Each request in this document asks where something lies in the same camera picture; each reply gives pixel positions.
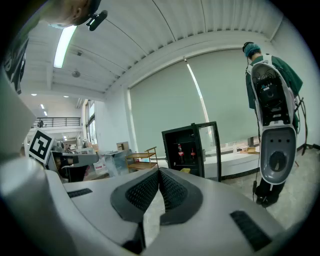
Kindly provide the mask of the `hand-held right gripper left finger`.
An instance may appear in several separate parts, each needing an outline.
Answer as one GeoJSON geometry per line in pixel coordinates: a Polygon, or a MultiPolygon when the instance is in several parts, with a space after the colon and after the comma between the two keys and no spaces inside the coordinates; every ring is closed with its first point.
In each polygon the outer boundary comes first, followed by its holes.
{"type": "Polygon", "coordinates": [[[158,169],[64,184],[84,217],[112,242],[140,254],[146,248],[144,214],[159,189],[158,169]]]}

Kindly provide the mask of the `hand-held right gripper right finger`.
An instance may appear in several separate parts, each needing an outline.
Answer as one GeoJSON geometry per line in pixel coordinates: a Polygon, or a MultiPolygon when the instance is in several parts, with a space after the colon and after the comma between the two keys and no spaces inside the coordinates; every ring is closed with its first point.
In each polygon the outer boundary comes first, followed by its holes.
{"type": "Polygon", "coordinates": [[[166,212],[142,256],[250,256],[284,232],[231,186],[164,167],[158,177],[166,212]]]}

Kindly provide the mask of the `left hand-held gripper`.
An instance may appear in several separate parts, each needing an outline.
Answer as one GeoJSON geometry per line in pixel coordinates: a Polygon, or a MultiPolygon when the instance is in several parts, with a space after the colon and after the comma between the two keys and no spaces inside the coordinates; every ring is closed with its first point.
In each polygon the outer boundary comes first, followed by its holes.
{"type": "Polygon", "coordinates": [[[82,182],[87,165],[98,162],[97,154],[67,153],[64,144],[41,129],[36,129],[28,148],[29,156],[46,170],[56,172],[65,183],[82,182]]]}

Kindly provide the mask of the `black mini fridge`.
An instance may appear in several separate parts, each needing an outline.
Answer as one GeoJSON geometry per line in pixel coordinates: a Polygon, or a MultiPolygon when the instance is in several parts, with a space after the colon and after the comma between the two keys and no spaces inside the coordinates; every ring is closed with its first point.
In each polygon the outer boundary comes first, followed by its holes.
{"type": "Polygon", "coordinates": [[[221,181],[221,148],[218,126],[215,121],[206,123],[192,123],[176,129],[162,132],[165,157],[168,167],[173,170],[181,171],[183,168],[189,168],[190,174],[204,177],[204,152],[203,149],[210,146],[216,146],[218,158],[218,178],[213,181],[221,181]],[[178,144],[184,152],[184,163],[181,164],[178,154],[178,144]],[[191,151],[195,152],[196,161],[192,162],[191,151]]]}

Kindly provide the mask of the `grey marble floor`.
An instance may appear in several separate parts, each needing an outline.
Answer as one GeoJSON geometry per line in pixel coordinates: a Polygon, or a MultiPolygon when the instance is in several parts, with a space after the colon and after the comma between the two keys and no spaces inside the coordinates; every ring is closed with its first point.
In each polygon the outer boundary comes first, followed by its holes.
{"type": "MultiPolygon", "coordinates": [[[[319,157],[315,149],[297,154],[298,166],[291,171],[278,201],[266,209],[285,229],[306,218],[316,197],[319,176],[319,157]]],[[[160,215],[165,212],[164,200],[158,192],[143,215],[145,236],[155,238],[160,228],[160,215]]]]}

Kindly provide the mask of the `plastic wrapped grey box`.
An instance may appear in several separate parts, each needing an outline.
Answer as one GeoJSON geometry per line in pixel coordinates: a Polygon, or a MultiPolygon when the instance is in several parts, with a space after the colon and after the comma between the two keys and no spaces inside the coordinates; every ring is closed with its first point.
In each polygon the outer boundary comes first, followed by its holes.
{"type": "Polygon", "coordinates": [[[113,151],[104,155],[105,166],[111,178],[129,174],[126,156],[132,154],[130,149],[123,151],[113,151]]]}

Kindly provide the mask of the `dark balcony railing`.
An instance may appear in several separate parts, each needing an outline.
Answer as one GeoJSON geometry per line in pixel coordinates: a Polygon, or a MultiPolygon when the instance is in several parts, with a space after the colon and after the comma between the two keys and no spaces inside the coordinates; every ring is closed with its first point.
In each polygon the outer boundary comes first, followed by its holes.
{"type": "Polygon", "coordinates": [[[80,126],[80,117],[38,117],[31,128],[55,128],[80,126]]]}

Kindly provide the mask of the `wooden shelf cart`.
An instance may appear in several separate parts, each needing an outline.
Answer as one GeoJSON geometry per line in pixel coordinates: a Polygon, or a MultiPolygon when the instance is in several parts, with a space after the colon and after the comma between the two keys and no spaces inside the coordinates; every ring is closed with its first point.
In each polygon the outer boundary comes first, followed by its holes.
{"type": "Polygon", "coordinates": [[[159,168],[156,146],[146,149],[144,152],[135,152],[125,157],[128,170],[146,170],[159,168]]]}

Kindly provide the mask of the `white low ledge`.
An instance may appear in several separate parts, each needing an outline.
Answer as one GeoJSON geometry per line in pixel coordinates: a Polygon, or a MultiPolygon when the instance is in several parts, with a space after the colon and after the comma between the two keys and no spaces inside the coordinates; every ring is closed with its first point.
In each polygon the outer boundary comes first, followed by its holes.
{"type": "MultiPolygon", "coordinates": [[[[255,136],[253,145],[249,145],[249,139],[222,143],[220,145],[221,177],[238,175],[258,167],[259,141],[255,136]],[[249,154],[246,152],[248,147],[255,147],[258,153],[249,154]]],[[[207,146],[203,149],[204,158],[204,177],[207,179],[218,178],[218,155],[216,146],[207,146]]]]}

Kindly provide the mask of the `white and grey backpack rig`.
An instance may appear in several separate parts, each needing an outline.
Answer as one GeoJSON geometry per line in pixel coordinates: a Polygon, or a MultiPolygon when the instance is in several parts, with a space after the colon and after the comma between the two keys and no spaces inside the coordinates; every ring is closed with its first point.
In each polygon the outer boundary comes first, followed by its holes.
{"type": "Polygon", "coordinates": [[[261,177],[271,186],[280,185],[288,178],[296,157],[294,93],[269,54],[249,64],[246,73],[250,76],[258,120],[261,177]]]}

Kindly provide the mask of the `grey roller blind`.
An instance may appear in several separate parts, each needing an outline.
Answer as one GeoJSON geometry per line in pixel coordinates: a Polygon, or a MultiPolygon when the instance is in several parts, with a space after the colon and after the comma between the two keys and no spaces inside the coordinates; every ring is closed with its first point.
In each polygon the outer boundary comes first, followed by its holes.
{"type": "Polygon", "coordinates": [[[162,132],[206,121],[191,64],[180,61],[129,90],[136,145],[165,157],[162,132]]]}
{"type": "Polygon", "coordinates": [[[221,143],[258,135],[257,118],[249,108],[245,69],[240,49],[214,51],[189,58],[208,119],[217,123],[221,143]]]}

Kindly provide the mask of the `long ceiling strip lamp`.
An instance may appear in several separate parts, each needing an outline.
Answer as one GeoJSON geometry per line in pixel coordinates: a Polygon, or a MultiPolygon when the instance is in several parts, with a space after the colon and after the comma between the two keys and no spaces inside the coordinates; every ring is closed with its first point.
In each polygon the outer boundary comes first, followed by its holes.
{"type": "Polygon", "coordinates": [[[56,52],[55,52],[55,57],[53,62],[54,68],[61,69],[63,67],[65,55],[76,28],[77,26],[72,25],[62,30],[62,33],[60,35],[60,38],[57,44],[56,52]]]}

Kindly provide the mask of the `person's black printed shirt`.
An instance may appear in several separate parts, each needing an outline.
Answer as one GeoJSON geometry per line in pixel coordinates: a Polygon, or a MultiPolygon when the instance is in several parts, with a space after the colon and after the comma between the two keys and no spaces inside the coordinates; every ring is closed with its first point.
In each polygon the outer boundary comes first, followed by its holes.
{"type": "Polygon", "coordinates": [[[4,70],[10,85],[18,95],[22,93],[21,80],[26,66],[28,42],[29,37],[27,35],[13,42],[3,61],[4,70]]]}

